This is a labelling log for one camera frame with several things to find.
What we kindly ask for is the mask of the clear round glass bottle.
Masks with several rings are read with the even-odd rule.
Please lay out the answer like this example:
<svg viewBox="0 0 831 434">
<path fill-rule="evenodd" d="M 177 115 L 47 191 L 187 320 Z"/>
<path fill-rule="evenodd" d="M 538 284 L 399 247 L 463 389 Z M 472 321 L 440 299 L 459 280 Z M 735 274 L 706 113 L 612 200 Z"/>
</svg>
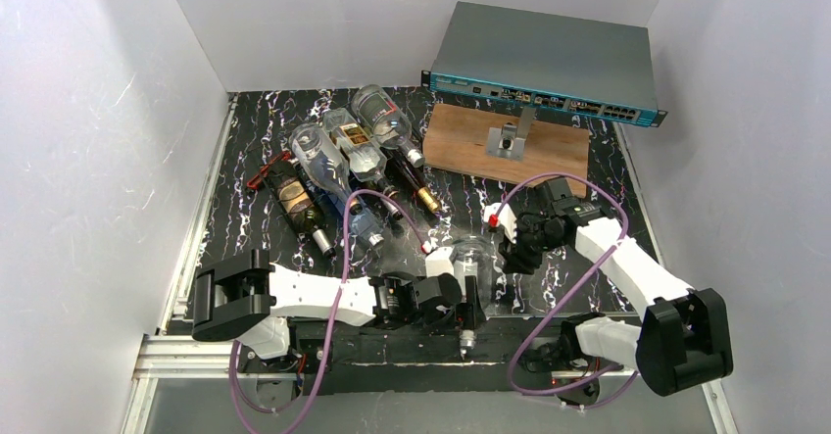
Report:
<svg viewBox="0 0 831 434">
<path fill-rule="evenodd" d="M 454 242 L 452 256 L 455 277 L 462 289 L 462 301 L 455 308 L 455 319 L 458 324 L 460 357 L 465 361 L 476 346 L 476 331 L 487 320 L 485 309 L 490 303 L 490 290 L 493 280 L 494 256 L 490 241 L 479 236 L 467 236 Z M 462 302 L 464 301 L 464 278 L 477 278 L 478 294 L 486 320 L 475 330 L 462 330 Z"/>
</svg>

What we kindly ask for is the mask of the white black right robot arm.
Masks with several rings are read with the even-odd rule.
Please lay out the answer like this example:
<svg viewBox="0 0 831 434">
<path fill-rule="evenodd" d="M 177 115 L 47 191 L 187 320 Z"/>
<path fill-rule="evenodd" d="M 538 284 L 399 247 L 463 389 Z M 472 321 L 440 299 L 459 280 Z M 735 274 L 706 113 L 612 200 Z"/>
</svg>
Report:
<svg viewBox="0 0 831 434">
<path fill-rule="evenodd" d="M 515 214 L 489 205 L 487 223 L 503 233 L 506 273 L 530 273 L 545 253 L 568 245 L 626 297 L 640 323 L 603 313 L 566 318 L 553 355 L 565 362 L 602 359 L 640 372 L 647 386 L 668 396 L 730 375 L 734 369 L 726 303 L 711 288 L 695 289 L 674 276 L 624 234 L 603 206 L 566 203 L 546 213 Z"/>
</svg>

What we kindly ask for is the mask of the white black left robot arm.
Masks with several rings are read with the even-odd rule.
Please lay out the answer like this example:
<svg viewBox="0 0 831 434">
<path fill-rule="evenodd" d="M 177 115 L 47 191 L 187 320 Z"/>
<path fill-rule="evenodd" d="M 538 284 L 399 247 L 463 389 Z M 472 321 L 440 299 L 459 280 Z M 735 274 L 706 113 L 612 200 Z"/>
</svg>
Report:
<svg viewBox="0 0 831 434">
<path fill-rule="evenodd" d="M 341 282 L 274 264 L 268 251 L 253 250 L 195 273 L 191 336 L 237 341 L 273 360 L 291 353 L 289 322 L 296 318 L 389 330 L 453 323 L 466 354 L 486 319 L 478 275 L 453 265 L 448 247 L 428 255 L 425 268 L 425 275 L 392 271 Z"/>
</svg>

